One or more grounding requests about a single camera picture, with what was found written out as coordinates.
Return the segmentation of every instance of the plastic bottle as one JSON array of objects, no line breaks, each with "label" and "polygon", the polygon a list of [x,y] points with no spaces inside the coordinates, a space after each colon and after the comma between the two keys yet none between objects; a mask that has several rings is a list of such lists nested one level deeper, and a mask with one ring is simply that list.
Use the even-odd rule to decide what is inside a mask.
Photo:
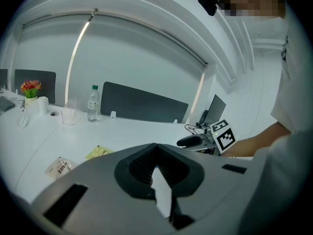
[{"label": "plastic bottle", "polygon": [[95,122],[98,120],[98,103],[99,103],[98,86],[92,86],[92,93],[88,99],[88,121]]}]

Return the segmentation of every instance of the flower pot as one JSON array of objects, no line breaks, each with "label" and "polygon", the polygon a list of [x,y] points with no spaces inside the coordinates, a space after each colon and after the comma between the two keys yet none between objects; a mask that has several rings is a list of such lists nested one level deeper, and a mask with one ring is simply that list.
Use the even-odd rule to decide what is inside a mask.
[{"label": "flower pot", "polygon": [[35,101],[37,97],[33,98],[25,98],[25,106],[31,104],[33,101]]}]

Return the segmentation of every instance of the white table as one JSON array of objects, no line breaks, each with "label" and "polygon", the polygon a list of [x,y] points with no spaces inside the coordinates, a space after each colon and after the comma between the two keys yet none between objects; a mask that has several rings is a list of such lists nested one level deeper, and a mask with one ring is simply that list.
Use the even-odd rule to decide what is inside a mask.
[{"label": "white table", "polygon": [[[17,97],[11,92],[1,95]],[[61,109],[50,106],[50,111],[60,113]],[[86,113],[73,126],[62,124],[61,116],[37,116],[22,130],[16,125],[21,113],[18,104],[0,116],[0,165],[9,188],[28,202],[53,183],[53,179],[45,175],[45,170],[60,156],[81,164],[98,145],[113,151],[153,142],[176,145],[179,139],[190,135],[184,124],[111,119],[107,116],[100,116],[98,122],[90,123]],[[168,216],[171,189],[158,169],[153,173],[153,180],[157,206],[164,216]]]},{"label": "white table", "polygon": [[[2,90],[0,96],[23,99],[22,96]],[[16,107],[0,116],[0,170],[3,179],[11,191],[15,190],[17,182],[26,165],[44,143],[44,141],[61,124],[61,116],[36,116],[24,128],[18,128],[16,121],[22,115],[21,101]],[[50,111],[60,111],[60,107],[49,106]]]}]

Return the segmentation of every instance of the snack package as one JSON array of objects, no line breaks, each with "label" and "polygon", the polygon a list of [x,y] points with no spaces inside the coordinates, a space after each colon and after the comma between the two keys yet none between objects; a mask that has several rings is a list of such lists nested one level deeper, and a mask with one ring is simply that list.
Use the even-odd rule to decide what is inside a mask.
[{"label": "snack package", "polygon": [[59,179],[77,166],[77,163],[63,157],[59,157],[45,170],[45,174],[53,179]]},{"label": "snack package", "polygon": [[110,154],[112,152],[114,152],[114,151],[98,145],[92,152],[90,152],[85,157],[85,159],[93,159],[93,158],[96,158],[96,157],[100,157],[100,156],[103,156],[103,155]]}]

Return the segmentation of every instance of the white cup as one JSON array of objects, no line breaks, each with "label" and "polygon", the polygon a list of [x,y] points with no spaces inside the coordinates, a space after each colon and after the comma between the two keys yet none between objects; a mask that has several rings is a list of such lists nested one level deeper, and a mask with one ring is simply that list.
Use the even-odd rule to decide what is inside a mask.
[{"label": "white cup", "polygon": [[39,105],[39,113],[41,115],[45,115],[48,113],[48,105],[49,105],[49,100],[45,96],[41,96],[38,98],[38,105]]}]

